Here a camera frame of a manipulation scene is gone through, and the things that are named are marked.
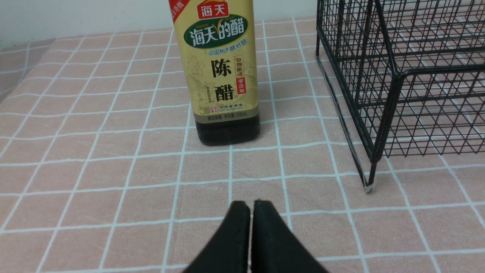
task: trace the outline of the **green oval label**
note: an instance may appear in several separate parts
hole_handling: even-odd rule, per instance
[[[185,42],[194,48],[210,49],[231,43],[246,33],[247,20],[239,15],[199,21],[185,31]]]

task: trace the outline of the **wire rack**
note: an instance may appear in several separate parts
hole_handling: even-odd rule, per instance
[[[483,0],[318,0],[320,41],[369,160],[485,151]]]

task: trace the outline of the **white grid line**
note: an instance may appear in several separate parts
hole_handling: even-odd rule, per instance
[[[206,184],[216,184],[216,183],[228,183],[216,181],[213,183],[180,183],[181,185],[206,185]],[[161,187],[171,187],[175,186],[176,183],[159,185]],[[154,188],[154,187],[132,187],[132,188]],[[123,190],[124,187],[118,187],[115,190]],[[485,205],[485,202],[474,202],[474,205]],[[350,213],[362,213],[362,212],[376,212],[376,211],[409,211],[412,210],[424,210],[424,209],[437,209],[437,208],[451,208],[451,207],[468,207],[469,203],[455,203],[455,204],[439,204],[439,205],[417,205],[417,206],[390,206],[390,207],[365,207],[365,208],[350,208],[345,210],[306,210],[306,211],[294,211],[294,212],[280,212],[281,217],[286,216],[301,216],[301,215],[316,215],[316,214],[328,214],[328,215],[338,215]],[[74,230],[74,229],[93,229],[93,228],[116,228],[116,227],[126,227],[126,226],[138,226],[138,225],[156,225],[162,223],[169,223],[170,221],[176,223],[185,222],[201,222],[201,221],[220,221],[224,216],[217,217],[205,217],[205,218],[184,218],[184,219],[165,219],[156,221],[140,221],[140,222],[122,222],[122,223],[108,223],[108,224],[93,224],[93,225],[73,225],[73,226],[60,226],[60,227],[38,227],[38,228],[24,228],[24,229],[7,229],[0,234],[10,234],[10,233],[27,233],[27,232],[45,232],[45,231],[55,231],[55,230]]]
[[[435,270],[437,273],[441,273],[441,269],[439,268],[438,262],[436,261],[435,256],[431,253],[431,248],[429,247],[428,241],[426,240],[426,237],[424,236],[423,231],[421,230],[421,225],[418,222],[418,219],[416,218],[416,215],[414,214],[414,211],[411,209],[411,204],[409,203],[409,199],[407,197],[406,191],[403,188],[403,185],[401,184],[401,181],[397,177],[396,173],[394,172],[394,168],[391,164],[391,161],[389,158],[385,157],[385,160],[388,163],[389,169],[391,171],[392,177],[394,178],[394,181],[397,183],[399,187],[399,191],[401,192],[403,198],[404,198],[404,203],[406,204],[406,207],[409,208],[409,214],[411,215],[411,218],[413,219],[414,226],[416,227],[416,231],[418,232],[421,241],[424,245],[424,248],[426,249],[426,253],[428,253],[429,257],[431,258],[431,261],[433,262],[433,266],[435,267]]]
[[[31,50],[35,50],[35,49],[44,49],[44,48],[49,48],[49,47],[50,46],[30,47],[30,49]],[[23,51],[27,51],[27,48],[19,49],[19,50],[11,50],[11,51],[0,51],[0,55],[7,55],[7,54],[12,54],[12,53],[19,53],[19,52],[23,52]]]
[[[96,65],[95,69],[93,70],[93,72],[91,73],[91,76],[92,76],[92,75],[95,73],[96,69],[97,69],[97,65]],[[71,108],[70,108],[70,110],[69,110],[68,114],[67,114],[67,115],[66,115],[66,117],[64,118],[63,123],[61,124],[61,126],[60,126],[60,127],[59,127],[59,129],[57,130],[56,134],[58,134],[58,133],[60,132],[60,130],[62,129],[62,127],[64,126],[65,122],[67,121],[67,117],[69,116],[69,113],[71,113],[71,112],[72,112],[72,110],[74,109],[74,107],[75,107],[76,103],[79,101],[79,99],[80,99],[80,97],[81,97],[81,94],[84,92],[84,90],[86,89],[86,87],[88,86],[88,84],[89,84],[89,81],[87,81],[87,82],[84,84],[84,87],[82,88],[81,93],[80,93],[80,94],[79,94],[79,96],[76,98],[76,101],[75,101],[75,102],[72,104],[72,106],[71,106]],[[90,153],[89,153],[89,155],[88,155],[88,158],[90,157],[90,155],[91,155],[91,154],[92,154],[92,152],[93,152],[94,146],[96,145],[97,137],[98,137],[98,136],[96,136],[96,139],[95,139],[95,141],[93,142],[93,146],[91,147],[91,151],[90,151]],[[53,139],[52,139],[52,142],[51,142],[51,144],[50,144],[49,148],[47,149],[46,153],[44,154],[44,157],[42,158],[42,161],[44,161],[44,160],[45,160],[45,158],[47,157],[47,155],[49,154],[49,151],[50,151],[50,149],[51,149],[52,145],[54,144],[55,139],[56,139],[56,138],[53,138]],[[80,174],[79,174],[79,176],[78,176],[78,179],[77,179],[76,184],[75,184],[75,186],[74,186],[73,192],[72,192],[72,193],[69,195],[69,199],[67,200],[67,203],[66,203],[66,205],[64,206],[64,209],[63,209],[63,212],[62,212],[62,214],[61,214],[61,217],[59,218],[59,221],[57,222],[56,229],[54,230],[54,233],[52,234],[52,236],[51,236],[51,238],[50,238],[50,240],[49,240],[49,243],[48,243],[48,245],[47,245],[47,248],[46,248],[46,250],[45,250],[44,254],[42,255],[42,259],[41,259],[41,261],[39,262],[39,265],[38,265],[38,267],[37,267],[36,272],[40,272],[40,271],[41,271],[41,269],[42,269],[42,267],[44,266],[44,263],[45,263],[45,261],[46,261],[46,259],[47,259],[47,255],[49,254],[49,250],[50,250],[50,248],[52,247],[52,244],[53,244],[53,242],[54,242],[54,240],[55,240],[55,238],[56,238],[56,235],[57,235],[57,232],[58,232],[58,228],[61,226],[61,223],[62,223],[62,221],[64,220],[64,216],[66,215],[66,213],[67,213],[67,209],[69,208],[69,205],[70,205],[70,203],[71,203],[71,201],[72,201],[72,198],[73,198],[73,196],[74,196],[74,191],[77,189],[77,187],[78,187],[78,185],[79,185],[79,182],[81,181],[81,176],[82,176],[82,173],[84,172],[84,169],[85,169],[85,166],[86,166],[86,165],[87,165],[87,162],[85,162],[85,163],[83,164],[83,168],[81,169],[81,172],[80,172]],[[36,171],[35,171],[35,172],[34,172],[34,174],[32,175],[32,177],[31,177],[31,181],[33,181],[33,178],[34,178],[34,176],[35,176],[35,174],[36,174]]]
[[[62,69],[63,69],[64,67],[65,67],[65,66],[63,66],[63,67],[62,67],[62,68],[61,68],[61,69],[60,69],[60,70],[57,72],[56,76],[59,76],[59,74],[61,73],[61,71],[62,71]],[[49,87],[50,87],[50,86],[51,86],[51,85],[54,83],[54,80],[55,80],[55,77],[54,77],[54,79],[53,79],[53,80],[50,82],[50,84],[49,84],[48,88],[49,88]],[[39,101],[40,101],[40,100],[41,100],[41,97],[39,97],[39,98],[37,99],[36,103],[34,104],[34,106],[32,107],[32,109],[30,110],[29,114],[31,114],[31,113],[32,113],[32,111],[34,111],[34,109],[35,109],[35,108],[37,107],[37,105],[39,104]],[[23,120],[23,121],[22,121],[22,123],[20,124],[19,128],[18,128],[18,129],[17,129],[17,131],[14,133],[14,137],[15,137],[16,135],[18,135],[18,133],[19,133],[19,132],[22,130],[22,128],[23,128],[23,126],[24,126],[25,122],[27,121],[27,118],[28,118],[28,117],[25,117],[25,118],[24,118],[24,120]],[[7,145],[5,145],[5,148],[3,148],[3,151],[0,153],[0,158],[2,158],[2,157],[3,157],[3,155],[5,154],[5,152],[7,151],[7,149],[9,148],[10,144],[12,143],[12,141],[13,141],[13,140],[11,139],[11,140],[9,140],[9,141],[7,142]],[[54,144],[54,141],[55,141],[55,137],[52,139],[52,141],[51,141],[51,143],[50,143],[50,145],[49,145],[48,149],[47,149],[47,150],[46,150],[46,152],[44,153],[44,155],[43,155],[43,157],[42,157],[41,162],[43,162],[43,161],[46,159],[47,154],[48,154],[48,153],[49,153],[49,151],[50,151],[50,148],[51,148],[51,147],[52,147],[52,145]],[[31,184],[31,183],[32,183],[32,181],[33,181],[33,177],[35,176],[35,174],[37,173],[37,171],[39,170],[39,168],[40,168],[40,164],[39,164],[39,165],[38,165],[38,166],[35,168],[34,173],[33,173],[33,174],[32,174],[32,176],[30,177],[30,179],[29,179],[29,181],[28,181],[27,185],[25,186],[24,190],[22,191],[22,193],[23,193],[23,194],[27,192],[27,189],[29,188],[30,184]],[[22,198],[23,198],[23,195],[20,195],[20,197],[17,199],[17,202],[15,203],[15,205],[14,205],[14,207],[12,208],[12,210],[10,211],[10,213],[9,213],[8,217],[5,219],[5,222],[4,222],[4,223],[3,223],[3,225],[1,226],[1,228],[0,228],[0,232],[2,232],[2,231],[5,229],[5,227],[7,226],[8,222],[9,222],[9,221],[10,221],[10,219],[13,217],[13,215],[14,215],[14,213],[15,213],[16,209],[18,208],[18,206],[19,206],[20,202],[22,201]]]
[[[165,243],[165,250],[163,252],[163,264],[162,264],[161,273],[165,273],[165,270],[167,269],[168,252],[170,250],[170,241],[172,240],[172,232],[174,228],[173,220],[175,219],[175,213],[177,209],[178,191],[180,188],[180,179],[182,177],[182,167],[183,167],[183,161],[185,156],[185,147],[187,146],[187,139],[189,135],[189,124],[190,124],[191,116],[192,116],[192,107],[189,106],[189,110],[187,111],[187,123],[186,123],[187,129],[185,130],[185,136],[184,136],[183,145],[182,145],[182,153],[180,155],[180,164],[178,166],[177,182],[175,184],[174,202],[172,204],[172,212],[170,213],[170,222],[168,224],[167,240]]]
[[[274,150],[274,149],[299,149],[299,148],[308,148],[317,145],[339,145],[339,146],[346,146],[348,143],[346,142],[331,142],[331,141],[319,141],[319,142],[310,142],[306,144],[300,145],[280,145],[280,146],[268,146],[268,147],[255,147],[255,148],[237,148],[233,149],[233,152],[251,152],[251,151],[260,151],[260,150]],[[211,150],[211,151],[186,151],[184,154],[219,154],[219,153],[227,153],[229,149],[226,150]],[[171,156],[171,155],[182,155],[182,152],[168,152],[168,153],[161,153],[161,154],[144,154],[138,155],[136,158],[152,158],[152,157],[163,157],[163,156]],[[45,165],[45,164],[54,164],[54,163],[67,163],[67,162],[97,162],[97,161],[106,161],[106,160],[113,160],[113,159],[133,159],[135,156],[133,155],[121,155],[121,156],[112,156],[112,157],[99,157],[99,158],[90,158],[90,159],[60,159],[60,160],[52,160],[52,161],[44,161],[44,162],[33,162],[33,163],[1,163],[0,167],[17,167],[17,166],[33,166],[33,165]],[[469,167],[482,167],[485,164],[470,164],[466,165]],[[441,170],[440,167],[436,168],[426,168],[425,170]],[[463,168],[463,166],[453,166],[452,168]]]
[[[148,58],[148,59],[139,59],[139,60],[135,60],[135,62],[138,62],[138,61],[159,61],[159,60],[166,60],[166,59],[170,59],[170,57],[165,57],[165,58]],[[98,64],[98,63],[101,63],[101,64],[117,64],[117,63],[128,63],[129,61],[104,61],[104,62],[94,62],[94,63],[68,63],[68,65],[77,65],[77,66],[92,66],[92,65],[95,65],[95,64]],[[316,63],[317,61],[307,61],[307,63]],[[303,64],[304,62],[287,62],[287,63],[277,63],[277,64],[272,64],[272,65],[260,65],[260,66],[257,66],[258,68],[264,68],[264,67],[267,67],[267,66],[270,66],[270,67],[277,67],[277,66],[282,66],[282,65],[293,65],[293,64]],[[53,63],[53,62],[45,62],[45,63],[41,63],[41,64],[38,64],[36,67],[41,67],[43,65],[62,65],[63,63]],[[1,74],[6,74],[6,73],[14,73],[14,72],[20,72],[20,71],[23,71],[24,69],[19,69],[19,70],[15,70],[15,71],[7,71],[7,72],[0,72],[0,75]],[[169,72],[162,72],[162,74],[173,74],[173,73],[182,73],[183,70],[177,70],[177,71],[169,71]],[[112,77],[120,77],[121,76],[100,76],[101,78],[112,78]]]
[[[452,254],[473,254],[473,253],[484,253],[485,248],[480,249],[456,249],[456,250],[440,250],[440,251],[432,251],[433,255],[452,255]],[[363,257],[365,259],[372,259],[372,258],[384,258],[384,257],[400,257],[400,256],[427,256],[427,252],[392,252],[392,253],[375,253],[375,254],[364,254]],[[317,257],[315,258],[319,262],[327,262],[327,261],[345,261],[345,260],[357,260],[360,259],[361,256],[327,256],[327,257]],[[176,264],[176,265],[167,265],[167,269],[183,269],[189,266],[188,264]],[[110,268],[110,269],[103,269],[101,271],[98,270],[78,270],[78,271],[48,271],[46,273],[97,273],[97,272],[132,272],[132,271],[143,271],[143,270],[157,270],[161,269],[161,265],[153,265],[153,266],[143,266],[143,267],[129,267],[129,268]]]
[[[27,62],[28,62],[28,55],[26,57],[25,63],[27,64]],[[33,68],[33,66],[30,66],[30,67],[25,66],[24,68],[17,69],[17,70],[0,71],[0,75],[6,75],[6,74],[13,74],[13,73],[18,73],[18,72],[23,72],[22,73],[22,76],[20,77],[20,79],[22,80],[22,78],[25,75],[25,71],[27,71],[28,69],[31,69],[31,68]]]
[[[266,40],[266,28],[264,27],[264,20],[261,23],[263,25],[264,48],[268,49],[268,42]],[[283,187],[283,195],[285,197],[285,209],[286,209],[286,212],[289,213],[290,212],[290,202],[289,202],[288,191],[287,191],[287,187],[286,187],[285,167],[284,167],[284,164],[283,164],[283,153],[282,153],[282,150],[281,150],[281,141],[280,141],[280,138],[279,138],[279,127],[278,127],[278,121],[277,121],[277,115],[276,115],[275,95],[274,95],[274,92],[273,92],[273,82],[272,82],[272,79],[271,79],[271,69],[269,67],[268,52],[266,52],[266,64],[268,64],[268,80],[270,82],[270,93],[271,93],[271,101],[272,101],[271,107],[273,108],[273,117],[275,119],[276,144],[278,146],[279,167],[280,167],[281,177],[282,177],[281,184],[282,184],[282,187]],[[291,231],[293,231],[293,224],[291,222],[291,216],[290,215],[287,216],[287,222],[288,222],[287,223],[288,228]]]
[[[158,73],[147,73],[147,74],[131,74],[128,75],[129,77],[136,77],[136,76],[152,76],[152,75],[158,75]],[[102,76],[102,77],[92,77],[92,79],[110,79],[110,78],[121,78],[122,76]],[[323,79],[323,77],[311,77],[312,79]],[[28,81],[28,80],[33,80],[33,79],[44,79],[44,80],[53,80],[54,78],[51,77],[28,77],[24,79],[22,82]],[[57,79],[62,79],[62,80],[88,80],[89,78],[67,78],[67,77],[59,77]],[[301,78],[294,78],[294,79],[288,79],[288,80],[278,80],[278,81],[272,81],[272,83],[284,83],[284,82],[292,82],[292,81],[297,81],[297,80],[305,80],[308,79],[308,77],[301,77]],[[269,84],[270,82],[258,82],[258,84]],[[187,88],[186,86],[177,86],[177,87],[166,87],[163,89],[178,89],[178,88]]]
[[[296,27],[296,22],[293,20],[293,24],[294,24],[294,27],[295,27],[295,32],[298,34],[298,30],[297,30],[297,27]],[[298,37],[298,35],[296,36],[297,39],[298,39],[298,44],[300,45],[301,47],[301,41],[300,41],[300,38]],[[305,55],[303,53],[303,49],[300,49],[300,53],[302,55],[302,58],[305,60]],[[321,117],[322,116],[322,112],[320,110],[320,106],[318,104],[318,100],[317,98],[315,97],[316,96],[316,92],[315,92],[315,88],[313,86],[313,81],[310,79],[310,71],[308,70],[308,66],[307,64],[305,63],[305,70],[307,71],[307,77],[308,77],[308,81],[310,83],[310,88],[311,88],[311,92],[314,96],[314,102],[315,102],[315,106],[317,107],[317,112],[318,112],[318,115]],[[320,119],[320,123],[322,125],[322,129],[323,129],[323,134],[325,135],[325,139],[329,139],[329,136],[328,136],[328,132],[325,128],[325,124],[323,122],[323,119]],[[342,184],[342,181],[340,179],[340,174],[339,174],[339,169],[337,167],[337,162],[335,160],[335,155],[333,153],[333,150],[332,150],[332,145],[330,144],[327,144],[328,146],[328,151],[330,153],[330,158],[332,159],[332,165],[333,165],[333,169],[334,169],[334,173],[336,174],[336,177],[337,177],[337,182],[339,184],[339,188],[340,188],[340,191],[341,191],[341,194],[342,194],[342,199],[343,199],[343,202],[345,204],[345,210],[347,210],[347,217],[348,217],[348,220],[349,220],[349,223],[350,223],[350,226],[352,227],[352,231],[354,233],[354,236],[355,236],[355,240],[356,240],[356,244],[357,244],[357,250],[359,252],[359,255],[361,256],[361,261],[362,261],[362,266],[364,267],[364,272],[365,273],[368,273],[369,272],[369,268],[367,266],[367,262],[365,260],[365,258],[363,257],[364,255],[364,252],[362,250],[362,244],[360,242],[360,238],[359,238],[359,234],[358,234],[358,231],[357,231],[357,228],[356,228],[356,225],[354,223],[354,219],[352,217],[352,214],[350,213],[350,205],[349,205],[349,202],[347,200],[347,195],[345,193],[345,189],[343,187],[343,184]]]
[[[144,90],[135,90],[135,91],[126,91],[126,92],[121,92],[122,94],[129,94],[129,93],[143,93],[143,92],[152,92],[152,91],[164,91],[164,90],[170,90],[170,89],[185,89],[186,87],[174,87],[174,88],[162,88],[162,89],[144,89]],[[90,93],[90,94],[82,94],[82,96],[103,96],[103,95],[115,95],[116,92],[107,92],[107,93]],[[38,94],[18,94],[15,96],[10,96],[9,98],[16,98],[16,97],[22,97],[22,96],[35,96],[35,97],[53,97],[53,98],[71,98],[71,97],[77,97],[78,95],[38,95]],[[327,95],[319,95],[316,96],[317,98],[322,98],[322,99],[329,99],[331,96]],[[288,98],[281,98],[281,99],[274,99],[275,102],[280,102],[280,101],[288,101],[288,100],[294,100],[294,99],[304,99],[304,98],[309,98],[312,99],[313,96],[310,95],[303,95],[303,96],[297,96],[297,97],[288,97]],[[260,100],[259,102],[272,102],[273,100]],[[155,106],[152,107],[152,109],[158,109],[158,108],[168,108],[168,107],[180,107],[180,106],[188,106],[189,103],[185,104],[176,104],[176,105],[162,105],[162,106]],[[149,108],[139,108],[139,109],[127,109],[127,110],[114,110],[115,112],[130,112],[130,111],[146,111]],[[72,115],[89,115],[89,114],[105,114],[107,113],[106,111],[101,111],[101,112],[81,112],[81,113],[72,113]],[[19,114],[19,113],[13,113],[13,112],[3,112],[0,113],[0,115],[18,115],[18,116],[25,116],[26,114]],[[31,115],[31,116],[37,116],[37,117],[59,117],[63,116],[65,114],[58,114],[58,115]]]
[[[227,200],[228,200],[228,206],[229,207],[232,203],[232,150],[233,150],[233,145],[229,145],[229,183],[227,186]]]
[[[173,35],[173,32],[170,33],[170,42],[172,41],[172,35]],[[140,35],[140,41],[139,41],[139,44],[142,42],[142,38],[143,38],[143,33]],[[157,80],[157,84],[156,84],[156,87],[158,87],[158,85],[160,84],[160,80],[162,79],[162,71],[163,69],[165,68],[165,60],[163,61],[163,64],[162,64],[162,67],[161,67],[161,70],[160,70],[160,76],[158,77],[158,80]],[[151,102],[150,102],[150,107],[149,107],[149,111],[145,117],[145,122],[143,124],[143,127],[142,127],[142,130],[140,132],[140,135],[138,137],[138,145],[136,147],[136,151],[135,151],[135,156],[133,157],[132,161],[131,161],[131,165],[129,167],[129,170],[128,170],[128,174],[127,174],[127,177],[126,177],[126,181],[125,181],[125,186],[123,187],[123,192],[121,193],[121,198],[120,198],[120,201],[118,203],[118,208],[116,209],[116,213],[114,215],[114,219],[113,219],[113,224],[117,224],[118,223],[118,217],[119,217],[119,214],[121,212],[121,207],[123,205],[123,201],[125,199],[125,196],[126,196],[126,192],[127,192],[127,189],[128,189],[128,186],[129,186],[129,181],[130,181],[130,178],[131,178],[131,174],[133,173],[133,168],[135,166],[135,163],[136,163],[136,158],[138,156],[138,153],[140,152],[140,148],[141,148],[141,145],[142,145],[142,139],[143,139],[143,134],[145,132],[145,128],[148,124],[148,120],[150,118],[150,114],[151,114],[151,107],[155,101],[155,97],[156,97],[157,93],[156,92],[153,92],[152,94],[152,98],[151,98]],[[104,266],[104,262],[106,260],[106,256],[108,255],[108,250],[110,248],[110,244],[111,244],[111,240],[113,238],[113,233],[114,233],[114,226],[110,229],[110,233],[108,235],[108,238],[106,240],[106,246],[104,247],[104,251],[103,251],[103,255],[101,257],[101,261],[99,262],[99,267],[98,269],[102,269],[103,266]]]

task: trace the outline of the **bottle label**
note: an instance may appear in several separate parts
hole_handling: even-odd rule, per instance
[[[256,116],[252,0],[169,0],[195,121]]]

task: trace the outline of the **rack leg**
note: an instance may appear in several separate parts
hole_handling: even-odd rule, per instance
[[[371,162],[371,173],[369,173],[369,180],[367,182],[367,187],[365,187],[366,193],[370,193],[374,187],[374,177],[375,171],[377,170],[377,162]]]
[[[320,20],[320,9],[321,9],[321,0],[317,2],[317,29],[321,27],[322,22]],[[320,57],[320,36],[317,34],[317,50],[316,50],[317,58]]]

